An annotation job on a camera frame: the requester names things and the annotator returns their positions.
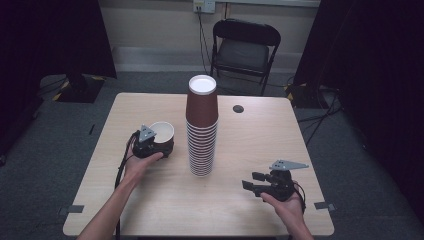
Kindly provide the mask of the black curtain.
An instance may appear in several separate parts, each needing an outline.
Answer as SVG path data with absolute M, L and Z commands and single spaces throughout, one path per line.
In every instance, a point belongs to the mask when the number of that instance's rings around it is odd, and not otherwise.
M 116 76 L 99 0 L 0 0 L 0 157 L 58 74 Z
M 321 0 L 294 82 L 339 89 L 424 224 L 424 0 Z

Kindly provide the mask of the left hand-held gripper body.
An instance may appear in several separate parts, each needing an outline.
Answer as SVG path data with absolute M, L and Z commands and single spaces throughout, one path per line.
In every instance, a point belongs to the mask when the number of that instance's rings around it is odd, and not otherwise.
M 135 140 L 133 142 L 132 152 L 138 158 L 146 158 L 152 154 L 163 152 L 155 144 L 156 132 L 146 125 L 142 125 L 135 132 Z

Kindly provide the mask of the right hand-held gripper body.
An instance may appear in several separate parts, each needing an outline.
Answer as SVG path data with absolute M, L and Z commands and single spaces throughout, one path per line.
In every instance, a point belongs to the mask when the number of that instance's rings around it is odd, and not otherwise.
M 275 161 L 269 167 L 270 173 L 265 175 L 265 180 L 269 183 L 265 192 L 278 201 L 288 200 L 296 192 L 291 170 L 303 168 L 308 168 L 308 165 L 288 160 Z

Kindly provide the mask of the person's left hand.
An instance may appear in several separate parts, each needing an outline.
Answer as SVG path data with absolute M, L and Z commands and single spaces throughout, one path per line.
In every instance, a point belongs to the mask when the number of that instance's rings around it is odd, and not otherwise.
M 131 156 L 125 164 L 125 173 L 122 183 L 131 188 L 135 188 L 141 182 L 148 167 L 162 157 L 163 154 L 161 152 L 154 153 L 146 158 Z

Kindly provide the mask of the person's right hand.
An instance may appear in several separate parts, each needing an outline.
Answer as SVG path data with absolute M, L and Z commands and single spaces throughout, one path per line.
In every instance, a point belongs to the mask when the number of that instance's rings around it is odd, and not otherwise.
M 288 232 L 298 230 L 304 223 L 303 201 L 297 192 L 294 192 L 286 201 L 279 201 L 268 193 L 261 193 L 260 197 L 274 208 Z

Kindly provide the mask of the single brown paper cup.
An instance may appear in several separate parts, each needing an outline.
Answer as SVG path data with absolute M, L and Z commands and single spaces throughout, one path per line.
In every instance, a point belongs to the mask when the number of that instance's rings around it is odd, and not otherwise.
M 153 146 L 156 152 L 161 152 L 161 149 L 174 147 L 174 127 L 171 123 L 165 121 L 155 122 L 150 126 L 154 131 Z

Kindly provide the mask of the white wall socket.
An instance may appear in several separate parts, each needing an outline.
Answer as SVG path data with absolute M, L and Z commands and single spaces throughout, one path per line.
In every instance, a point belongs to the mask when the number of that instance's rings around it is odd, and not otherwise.
M 193 0 L 193 11 L 195 13 L 214 14 L 216 2 L 214 0 Z

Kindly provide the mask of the stack of brown paper cups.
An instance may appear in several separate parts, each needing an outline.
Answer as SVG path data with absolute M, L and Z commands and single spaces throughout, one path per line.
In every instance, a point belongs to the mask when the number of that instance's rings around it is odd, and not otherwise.
M 189 80 L 186 103 L 186 129 L 189 167 L 203 177 L 211 173 L 218 129 L 216 81 L 208 75 Z

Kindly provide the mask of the black folding chair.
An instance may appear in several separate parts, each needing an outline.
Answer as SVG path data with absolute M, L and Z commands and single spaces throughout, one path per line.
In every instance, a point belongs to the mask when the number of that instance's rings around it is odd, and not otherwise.
M 223 70 L 259 77 L 260 95 L 263 95 L 280 43 L 279 31 L 268 24 L 220 20 L 213 26 L 209 75 Z

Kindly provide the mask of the black stand base plate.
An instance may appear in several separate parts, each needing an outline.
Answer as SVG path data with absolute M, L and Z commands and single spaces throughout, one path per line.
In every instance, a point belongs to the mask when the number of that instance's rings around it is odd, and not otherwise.
M 105 78 L 100 76 L 67 74 L 65 82 L 53 100 L 68 103 L 94 103 L 104 83 Z

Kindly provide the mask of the grey tape strip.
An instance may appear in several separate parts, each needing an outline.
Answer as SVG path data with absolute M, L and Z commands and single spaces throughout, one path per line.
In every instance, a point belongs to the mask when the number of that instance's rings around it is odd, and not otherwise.
M 60 216 L 66 216 L 69 213 L 82 213 L 84 209 L 83 205 L 70 205 L 59 209 L 58 214 Z
M 315 202 L 314 206 L 316 210 L 327 209 L 329 212 L 336 210 L 336 206 L 334 204 L 327 202 Z

